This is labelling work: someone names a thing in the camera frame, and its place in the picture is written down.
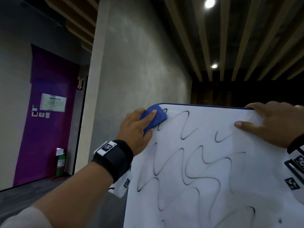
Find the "wooden ceiling slat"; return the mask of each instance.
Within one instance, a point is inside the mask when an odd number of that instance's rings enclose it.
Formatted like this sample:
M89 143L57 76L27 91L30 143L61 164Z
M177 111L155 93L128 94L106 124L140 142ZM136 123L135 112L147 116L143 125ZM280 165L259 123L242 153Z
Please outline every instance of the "wooden ceiling slat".
M164 0L164 1L165 1L166 6L169 10L169 13L172 17L173 23L174 23L174 25L175 25L175 27L178 31L178 34L181 37L181 40L184 44L184 47L185 47L186 52L189 56L189 59L192 63L192 66L193 66L193 69L196 73L196 76L197 76L199 81L203 81L202 75L201 75L200 70L199 70L199 66L198 66L196 58L195 58L195 55L194 55L193 50L191 48L191 44L190 44L188 35L186 33L186 30L185 30L185 27L184 27L183 23L181 22L181 17L179 15L178 10L177 10L176 2L175 2L175 0Z
M221 40L220 40L221 42L220 42L220 56L219 56L220 81L224 80L229 9L230 9L230 0L221 0Z
M205 26L205 17L203 12L203 3L202 0L192 0L194 13L196 16L196 22L199 29L199 37L202 44L202 49L204 53L204 59L207 69L207 74L209 81L212 81L212 70L211 70L211 62L210 62L210 55L209 55L209 46L208 46L208 40L207 40L207 34L206 34L206 26Z
M79 15L96 27L97 11L87 0L63 0Z
M85 20L82 16L80 16L76 11L74 11L71 7L69 7L62 0L45 0L47 4L64 16L66 19L70 20L80 29L85 31L91 37L94 37L95 27L92 26L87 20Z
M304 38L301 39L294 48L284 56L284 58L279 62L272 79L276 80L281 76L286 70L293 66L297 61L299 61L304 56Z
M244 28L241 43L239 46L237 59L236 59L235 65L234 65L233 73L232 73L232 78L231 78L232 81L235 81L235 79L237 77L237 73L241 66L241 62L242 62L242 59L243 59L243 56L245 53L245 49L247 47L247 44L248 44L248 41L250 38L250 34L251 34L252 28L254 26L254 22L255 22L257 13L259 11L261 2L262 2L262 0L251 0L245 28Z
M74 35L76 35L81 40L85 41L89 45L93 45L94 38L91 37L89 34L84 32L82 29L80 29L78 26L70 22L69 20L66 20L65 26L67 29Z
M81 46L82 48L84 48L85 50L89 51L90 53L92 53L93 51L93 46L89 45L88 43L81 41Z
M299 73L302 73L304 71L304 58L299 60L294 67L291 68L291 70L288 72L287 79L292 79L295 76L297 76Z
M292 5L294 4L295 0L281 0L278 2L276 6L273 7L273 10L270 14L270 17L267 20L265 25L265 33L261 42L259 43L257 53L255 54L249 69L245 76L245 81L247 81L251 74L253 73L254 69L260 62L262 56L264 55L265 51L268 49L268 46L274 36L276 35L277 31L279 30L281 24L283 23L287 13L290 11Z
M298 11L293 22L287 27L280 41L272 52L272 56L266 63L258 80L262 80L273 66L283 57L283 55L303 36L304 29L304 6Z
M87 1L98 11L100 0L87 0Z

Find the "sleeve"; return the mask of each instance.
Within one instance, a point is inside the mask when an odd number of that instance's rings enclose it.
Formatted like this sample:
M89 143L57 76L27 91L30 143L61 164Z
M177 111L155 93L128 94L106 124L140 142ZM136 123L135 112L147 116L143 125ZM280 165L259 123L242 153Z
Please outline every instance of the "sleeve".
M0 228L52 228L52 225L40 210L28 207L8 218Z
M296 200L304 205L304 134L296 138L287 149L290 160L284 164L290 177L284 179Z

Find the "recessed light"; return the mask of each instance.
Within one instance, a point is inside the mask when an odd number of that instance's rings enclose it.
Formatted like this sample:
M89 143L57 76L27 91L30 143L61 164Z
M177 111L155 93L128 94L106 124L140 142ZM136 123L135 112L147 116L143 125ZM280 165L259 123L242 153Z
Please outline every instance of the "recessed light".
M205 2L205 7L207 9L214 7L214 5L215 5L215 0L206 0Z
M211 68L216 69L217 66L218 66L218 64L215 63L215 64L213 64L213 65L211 66Z

